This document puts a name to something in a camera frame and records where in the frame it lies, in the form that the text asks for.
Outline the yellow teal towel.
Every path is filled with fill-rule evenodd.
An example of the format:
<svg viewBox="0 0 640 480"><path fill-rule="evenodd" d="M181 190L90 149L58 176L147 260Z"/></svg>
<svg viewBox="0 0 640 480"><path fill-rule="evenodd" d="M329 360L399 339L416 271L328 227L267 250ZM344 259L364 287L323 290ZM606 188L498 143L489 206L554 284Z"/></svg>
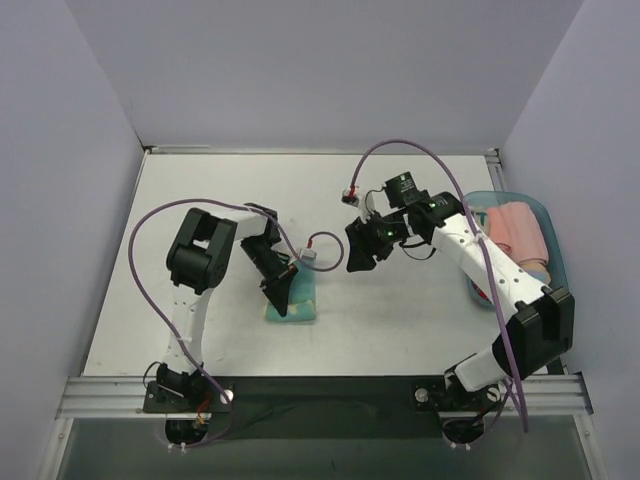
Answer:
<svg viewBox="0 0 640 480"><path fill-rule="evenodd" d="M280 316L268 302L265 320L271 323L304 323L316 319L316 281L315 272L295 261L298 273L293 278L287 314Z"/></svg>

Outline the red blue patterned towel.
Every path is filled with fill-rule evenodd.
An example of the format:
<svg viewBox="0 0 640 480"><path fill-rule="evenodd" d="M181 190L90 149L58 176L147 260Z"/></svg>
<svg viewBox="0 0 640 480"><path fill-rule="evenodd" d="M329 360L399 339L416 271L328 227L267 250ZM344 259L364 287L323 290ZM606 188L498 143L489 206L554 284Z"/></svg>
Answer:
<svg viewBox="0 0 640 480"><path fill-rule="evenodd" d="M467 279L468 289L471 298L480 306L484 308L492 308L493 304L489 297L482 291L475 282L470 279Z"/></svg>

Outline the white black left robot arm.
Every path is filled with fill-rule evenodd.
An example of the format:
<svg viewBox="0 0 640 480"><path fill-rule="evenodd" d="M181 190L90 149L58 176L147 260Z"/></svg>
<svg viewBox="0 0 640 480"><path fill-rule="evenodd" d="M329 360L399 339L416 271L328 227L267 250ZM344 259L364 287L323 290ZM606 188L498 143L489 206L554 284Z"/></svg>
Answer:
<svg viewBox="0 0 640 480"><path fill-rule="evenodd" d="M195 409L206 396L202 340L206 312L214 290L227 273L238 243L262 275L260 290L280 316L288 312L291 285L298 268L277 253L281 241L278 213L249 203L235 218L217 217L200 208L187 211L169 249L166 267L173 285L174 331L156 374L160 390L177 410Z"/></svg>

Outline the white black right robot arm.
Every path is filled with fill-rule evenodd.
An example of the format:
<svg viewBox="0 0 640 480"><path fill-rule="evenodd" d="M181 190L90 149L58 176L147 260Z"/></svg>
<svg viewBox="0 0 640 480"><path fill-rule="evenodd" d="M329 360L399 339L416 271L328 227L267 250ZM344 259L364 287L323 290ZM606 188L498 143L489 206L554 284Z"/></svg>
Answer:
<svg viewBox="0 0 640 480"><path fill-rule="evenodd" d="M358 210L345 228L348 272L371 271L396 246L418 237L454 262L489 297L497 315L499 334L493 343L446 371L443 396L448 405L466 409L480 390L507 379L524 380L572 347L572 294L518 266L467 216L458 198L419 190L408 172L385 182L382 191L392 210L387 215L355 187L342 194L342 202Z"/></svg>

